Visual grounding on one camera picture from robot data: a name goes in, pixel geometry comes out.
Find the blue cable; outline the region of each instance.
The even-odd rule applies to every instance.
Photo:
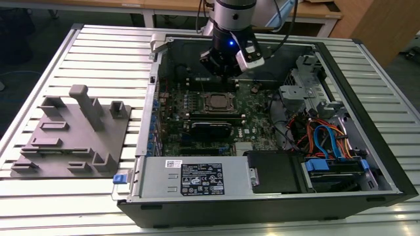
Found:
[[[341,158],[340,149],[336,147],[336,137],[335,137],[333,130],[332,130],[328,126],[325,126],[325,125],[317,126],[316,129],[315,129],[315,131],[313,131],[313,141],[315,141],[315,145],[316,145],[316,147],[321,150],[321,152],[324,153],[325,159],[328,159],[328,152],[323,149],[320,143],[317,142],[317,132],[319,132],[319,130],[320,130],[321,127],[328,130],[329,138],[331,138],[331,145],[332,145],[332,147],[333,147],[335,156],[336,156],[336,158]]]
[[[3,75],[8,75],[8,74],[13,74],[13,73],[33,73],[33,74],[41,75],[41,73],[32,71],[32,70],[17,70],[17,71],[11,71],[11,72],[5,72],[4,74],[0,74],[0,77]]]

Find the circuit board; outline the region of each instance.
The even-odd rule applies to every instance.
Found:
[[[161,102],[165,105],[161,113],[165,131],[163,155],[183,156],[188,155],[188,150],[211,149],[216,151],[212,155],[236,156],[235,143],[237,142],[251,142],[253,150],[276,150],[276,138],[265,110],[271,90],[259,88],[260,85],[252,82],[239,82],[239,89],[232,92],[188,91],[180,85],[161,92]],[[241,117],[240,123],[237,119],[233,122],[228,118],[219,120],[233,124],[229,136],[215,142],[192,139],[189,116],[204,114],[203,117],[207,117],[205,114],[220,112],[237,114]]]

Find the power supply label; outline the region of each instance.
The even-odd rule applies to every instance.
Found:
[[[181,165],[183,196],[223,195],[223,169],[217,164]]]

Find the aluminum extrusion table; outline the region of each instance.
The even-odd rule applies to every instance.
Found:
[[[141,229],[120,212],[116,200],[128,185],[111,179],[12,180],[12,163],[43,115],[37,108],[47,95],[68,97],[72,84],[85,84],[100,103],[123,100],[133,107],[120,169],[135,164],[147,80],[151,70],[151,35],[195,34],[192,30],[80,26],[71,30],[27,102],[0,141],[0,235],[419,235],[420,197],[392,207],[369,209],[344,220],[196,228]],[[276,35],[259,38],[281,39]],[[348,82],[420,191],[420,115],[365,47],[348,39],[289,37],[323,41]]]

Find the cpu socket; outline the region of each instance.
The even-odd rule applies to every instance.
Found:
[[[205,93],[204,112],[205,113],[236,113],[233,105],[233,94],[231,93]]]

